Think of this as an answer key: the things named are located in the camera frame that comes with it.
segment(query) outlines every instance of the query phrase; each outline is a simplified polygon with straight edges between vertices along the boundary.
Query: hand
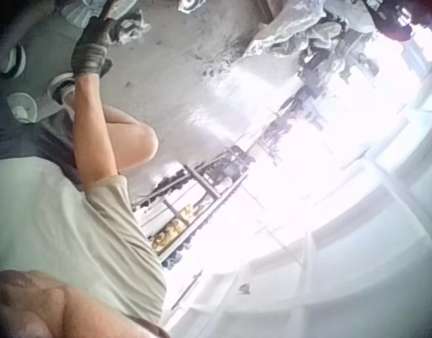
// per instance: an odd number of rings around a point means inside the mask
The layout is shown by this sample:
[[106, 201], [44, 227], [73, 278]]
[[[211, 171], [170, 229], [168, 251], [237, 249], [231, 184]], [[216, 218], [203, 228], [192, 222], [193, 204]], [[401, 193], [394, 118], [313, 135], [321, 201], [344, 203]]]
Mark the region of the hand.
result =
[[83, 30], [72, 53], [71, 66], [74, 76], [100, 74], [110, 46], [110, 30], [114, 19], [100, 20], [92, 17]]

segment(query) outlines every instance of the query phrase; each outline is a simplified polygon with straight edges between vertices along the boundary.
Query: sneaker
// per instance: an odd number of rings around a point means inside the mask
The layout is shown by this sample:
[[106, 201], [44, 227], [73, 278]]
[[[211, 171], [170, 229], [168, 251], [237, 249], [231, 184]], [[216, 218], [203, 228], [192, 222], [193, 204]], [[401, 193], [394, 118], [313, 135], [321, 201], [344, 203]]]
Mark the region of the sneaker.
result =
[[[99, 77], [104, 77], [112, 67], [113, 62], [107, 58], [102, 66]], [[75, 92], [75, 79], [72, 73], [63, 73], [55, 76], [47, 87], [47, 95], [60, 106], [64, 104], [63, 99], [65, 96], [71, 92]]]

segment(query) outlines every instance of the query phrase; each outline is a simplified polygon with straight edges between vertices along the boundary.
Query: man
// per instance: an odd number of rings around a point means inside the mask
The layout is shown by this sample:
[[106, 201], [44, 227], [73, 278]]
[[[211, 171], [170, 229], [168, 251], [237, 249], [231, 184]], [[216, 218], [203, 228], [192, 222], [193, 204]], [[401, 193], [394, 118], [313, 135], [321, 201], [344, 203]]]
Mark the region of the man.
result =
[[99, 96], [113, 23], [92, 18], [72, 54], [75, 82], [53, 81], [73, 121], [63, 110], [22, 125], [0, 96], [0, 326], [9, 337], [167, 337], [157, 326], [161, 265], [118, 175], [149, 161], [158, 140]]

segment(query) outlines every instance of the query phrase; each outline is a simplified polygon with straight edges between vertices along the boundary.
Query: gray floor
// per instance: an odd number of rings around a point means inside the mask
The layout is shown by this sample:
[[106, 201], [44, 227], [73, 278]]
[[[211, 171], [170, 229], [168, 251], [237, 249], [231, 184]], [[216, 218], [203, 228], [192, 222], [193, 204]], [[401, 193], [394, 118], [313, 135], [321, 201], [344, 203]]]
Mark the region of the gray floor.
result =
[[[296, 70], [294, 59], [269, 56], [235, 60], [262, 16], [253, 0], [209, 0], [196, 12], [177, 11], [171, 0], [141, 3], [150, 32], [113, 46], [113, 69], [102, 80], [102, 99], [148, 123], [160, 140], [158, 155], [127, 173], [132, 198], [150, 192], [180, 163], [194, 165], [233, 144], [277, 105]], [[60, 107], [46, 96], [49, 80], [69, 71], [80, 29], [53, 15], [24, 38], [27, 68], [5, 84], [7, 93], [27, 92], [39, 117]]]

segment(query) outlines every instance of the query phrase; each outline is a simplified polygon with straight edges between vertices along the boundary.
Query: knee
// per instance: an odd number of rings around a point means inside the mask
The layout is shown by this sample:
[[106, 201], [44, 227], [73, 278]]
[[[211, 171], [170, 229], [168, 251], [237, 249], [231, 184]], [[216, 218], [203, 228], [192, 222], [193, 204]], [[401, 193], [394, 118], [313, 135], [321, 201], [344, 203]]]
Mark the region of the knee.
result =
[[141, 125], [142, 137], [141, 137], [141, 147], [144, 154], [144, 162], [150, 161], [158, 151], [158, 137], [155, 130], [150, 125]]

